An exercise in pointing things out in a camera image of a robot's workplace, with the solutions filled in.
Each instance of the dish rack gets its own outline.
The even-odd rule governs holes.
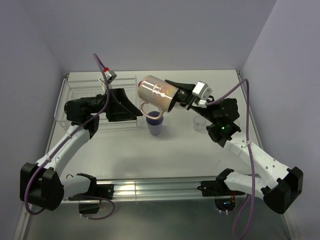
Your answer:
[[[128,99],[139,108],[138,84],[135,75],[129,78],[116,78],[112,83],[113,89],[124,88]],[[55,108],[54,118],[67,131],[71,122],[67,120],[64,107],[66,102],[74,99],[94,97],[98,94],[104,94],[104,91],[97,79],[94,80],[68,80],[65,78],[60,90],[59,100]],[[135,129],[140,127],[141,117],[137,120],[109,122],[105,113],[100,114],[99,129],[101,130],[119,130]]]

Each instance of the wall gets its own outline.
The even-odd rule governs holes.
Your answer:
[[[44,154],[63,76],[20,1],[0,1],[0,31],[0,229],[8,240],[23,205],[20,168]]]
[[[320,1],[278,0],[244,68],[265,149],[304,171],[292,209],[306,240],[320,236]]]
[[[21,0],[66,72],[240,70],[276,0]]]

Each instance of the mug handle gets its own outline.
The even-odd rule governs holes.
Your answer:
[[[165,111],[163,111],[163,110],[158,108],[159,109],[159,113],[160,113],[159,116],[150,116],[147,113],[145,113],[145,111],[143,109],[143,106],[145,104],[148,104],[148,102],[147,101],[142,101],[141,104],[140,104],[140,111],[141,111],[141,113],[143,115],[145,115],[148,119],[152,119],[152,120],[159,120],[160,118],[162,118],[162,116],[164,115]]]

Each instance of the white tabletop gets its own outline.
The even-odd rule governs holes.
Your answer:
[[[235,70],[183,71],[118,71],[118,78],[136,75],[141,81],[147,75],[179,83],[206,82],[217,99],[238,82]],[[99,72],[72,72],[69,81],[98,79]],[[241,88],[230,95],[236,98],[243,133],[246,124],[246,102]],[[142,128],[98,131],[68,163],[61,174],[86,173],[97,179],[140,179],[216,176],[226,168],[250,174],[250,167],[240,158],[213,142],[206,132],[193,129],[197,114],[192,110],[174,108],[164,114],[160,135],[150,135],[144,122]],[[250,139],[256,143],[253,124],[249,124]],[[50,148],[65,134],[57,123]]]

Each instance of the metal frame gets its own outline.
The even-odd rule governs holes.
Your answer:
[[[241,73],[236,72],[239,81]],[[246,92],[241,86],[245,100]],[[263,149],[261,139],[254,121],[251,108],[249,109],[253,128],[258,139],[259,146]],[[47,153],[52,140],[56,120],[54,120],[46,146]],[[201,181],[215,180],[215,176],[204,177],[179,177],[179,178],[146,178],[146,179],[123,179],[123,180],[98,180],[97,184],[114,184],[113,202],[137,202],[137,201],[167,201],[167,200],[196,200],[202,199],[201,191],[197,187],[201,185]],[[214,197],[215,199],[229,198],[230,196]],[[96,200],[69,201],[64,200],[61,204],[78,204],[78,203],[96,203]],[[17,228],[14,234],[14,240],[23,240],[27,229],[29,214],[23,206]],[[284,223],[287,225],[290,237],[293,240],[301,240],[292,211],[289,208],[284,216]]]

